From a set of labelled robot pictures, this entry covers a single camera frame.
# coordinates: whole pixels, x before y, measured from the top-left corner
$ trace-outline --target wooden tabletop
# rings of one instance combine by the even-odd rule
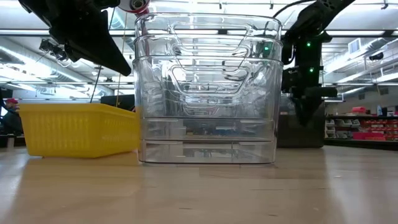
[[[397,223],[398,154],[280,149],[265,167],[0,151],[1,224]]]

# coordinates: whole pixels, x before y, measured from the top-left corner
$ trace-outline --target plastic container handle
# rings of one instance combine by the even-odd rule
[[[188,47],[201,47],[201,49],[191,49]],[[217,53],[226,53],[226,54],[238,54],[241,53],[242,50],[245,53],[244,56],[248,57],[251,53],[251,49],[248,46],[242,45],[220,45],[220,44],[173,44],[172,50],[174,55],[178,55],[178,52],[185,51],[190,53],[200,53],[200,52],[217,52]]]
[[[251,32],[251,26],[246,24],[225,24],[222,22],[174,22],[173,24],[169,25],[169,33],[170,34],[177,34],[175,28],[178,26],[203,26],[203,27],[211,27],[211,26],[220,26],[220,27],[237,27],[243,28],[246,30],[245,35],[248,35]]]

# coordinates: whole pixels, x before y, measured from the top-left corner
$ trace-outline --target black machine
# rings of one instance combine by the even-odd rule
[[[33,12],[49,27],[50,35],[65,46],[67,56],[76,61],[79,58],[91,60],[123,75],[129,75],[131,68],[123,58],[108,32],[107,7],[121,7],[136,14],[147,13],[150,0],[19,0],[28,12]],[[301,0],[284,9],[309,2]],[[334,97],[337,90],[319,84],[322,43],[331,37],[324,31],[329,23],[354,0],[316,0],[303,9],[297,21],[282,38],[284,44],[282,61],[285,65],[295,62],[295,67],[284,70],[282,91],[290,94],[295,105],[295,114],[305,126],[318,107],[322,97]]]

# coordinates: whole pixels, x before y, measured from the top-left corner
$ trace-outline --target clear plastic bin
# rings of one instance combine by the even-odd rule
[[[261,153],[233,159],[235,151],[242,147],[232,147],[231,153],[223,154],[220,163],[242,163],[242,158],[245,162],[252,158],[253,163],[273,159],[273,156],[261,155],[272,155],[275,150],[281,62],[238,57],[163,56],[137,58],[133,64],[137,77],[136,103],[141,107],[143,161],[165,162],[164,152],[160,152],[163,160],[158,161],[158,154],[149,151],[176,146],[184,151],[192,141],[208,142],[212,146],[224,145],[226,141],[230,146],[240,146],[243,141],[246,144],[261,142],[255,147]],[[161,141],[179,143],[168,145]],[[209,145],[200,146],[205,150]],[[212,151],[212,155],[218,155],[216,149]],[[181,157],[175,160],[173,155],[168,158],[169,162],[183,160]],[[224,158],[226,155],[230,156],[229,160]],[[187,159],[187,162],[195,161],[195,158]],[[201,157],[197,162],[206,161],[212,163],[217,159]]]
[[[280,40],[282,24],[274,18],[228,14],[151,13],[136,20],[136,37],[150,34],[261,36]]]
[[[280,60],[282,43],[262,37],[239,35],[159,34],[134,41],[136,58],[182,55],[250,57]]]
[[[268,17],[226,14],[138,18],[133,67],[140,160],[274,162],[281,27]]]

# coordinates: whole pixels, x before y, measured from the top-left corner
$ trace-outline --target yellow basket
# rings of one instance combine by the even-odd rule
[[[31,156],[94,158],[139,147],[135,113],[103,104],[21,104]]]

